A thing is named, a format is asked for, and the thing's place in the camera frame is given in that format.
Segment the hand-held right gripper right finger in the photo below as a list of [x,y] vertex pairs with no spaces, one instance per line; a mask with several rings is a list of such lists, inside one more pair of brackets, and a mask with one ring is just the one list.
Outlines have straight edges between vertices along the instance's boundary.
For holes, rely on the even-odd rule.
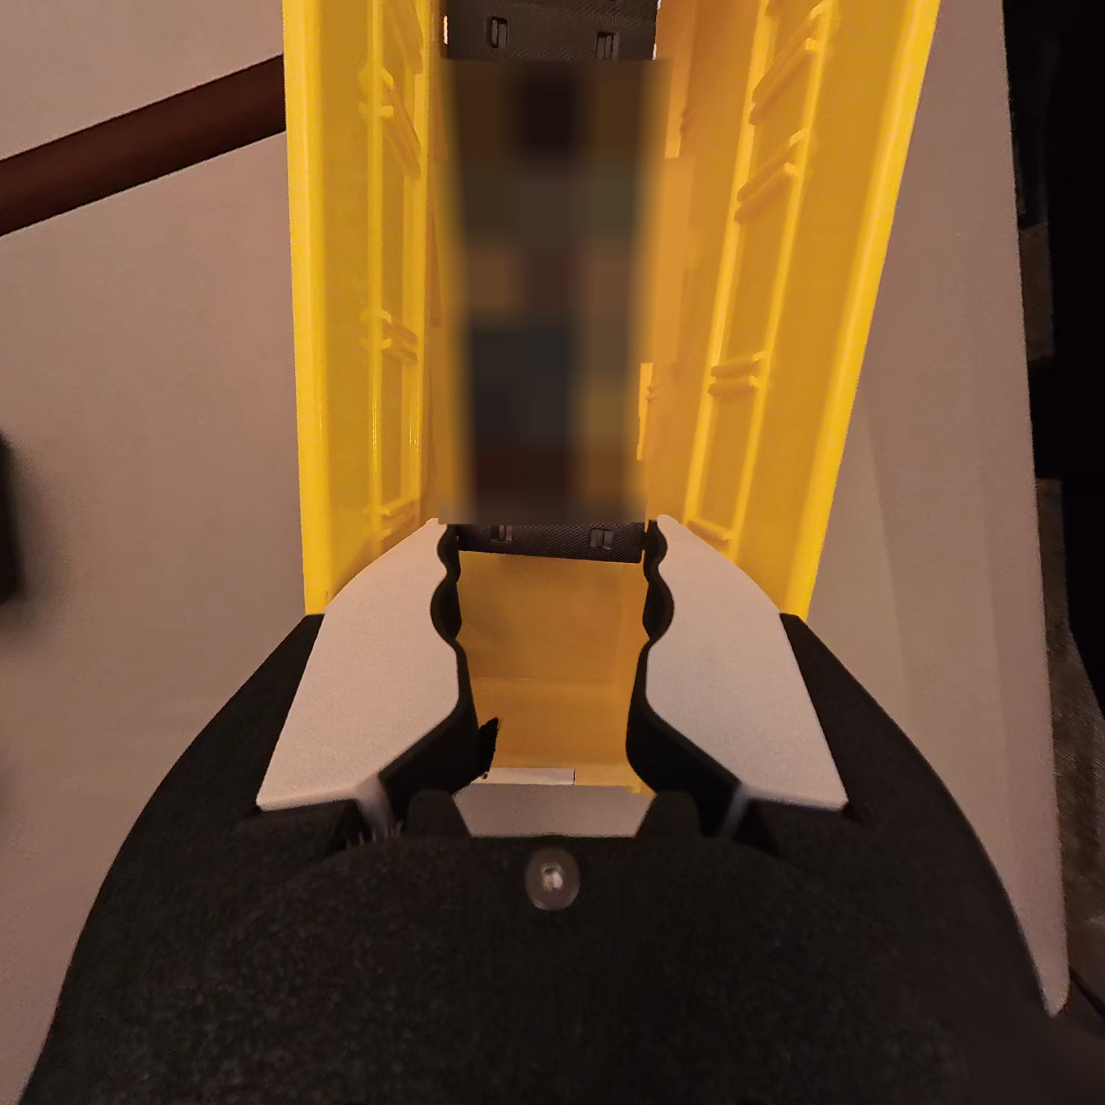
[[630,767],[731,837],[753,802],[842,813],[849,796],[784,617],[753,579],[669,515],[645,531],[646,644],[628,713]]

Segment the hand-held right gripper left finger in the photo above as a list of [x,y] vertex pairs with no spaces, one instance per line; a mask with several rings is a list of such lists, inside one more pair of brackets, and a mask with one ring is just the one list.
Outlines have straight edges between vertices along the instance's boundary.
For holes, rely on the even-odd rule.
[[492,767],[460,641],[457,528],[431,520],[327,606],[256,794],[263,813],[351,802],[389,837],[422,792],[456,794]]

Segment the yellow plastic bin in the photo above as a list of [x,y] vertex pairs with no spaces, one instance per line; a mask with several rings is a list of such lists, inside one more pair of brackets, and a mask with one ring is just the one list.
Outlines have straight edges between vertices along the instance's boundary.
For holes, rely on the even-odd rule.
[[[809,612],[939,2],[659,2],[648,511]],[[435,514],[445,2],[283,2],[305,609]]]

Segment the row of black batteries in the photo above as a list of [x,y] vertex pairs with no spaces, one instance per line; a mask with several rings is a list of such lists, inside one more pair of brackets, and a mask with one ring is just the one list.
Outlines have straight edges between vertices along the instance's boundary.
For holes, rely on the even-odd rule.
[[657,1],[448,1],[447,54],[460,61],[651,61]]

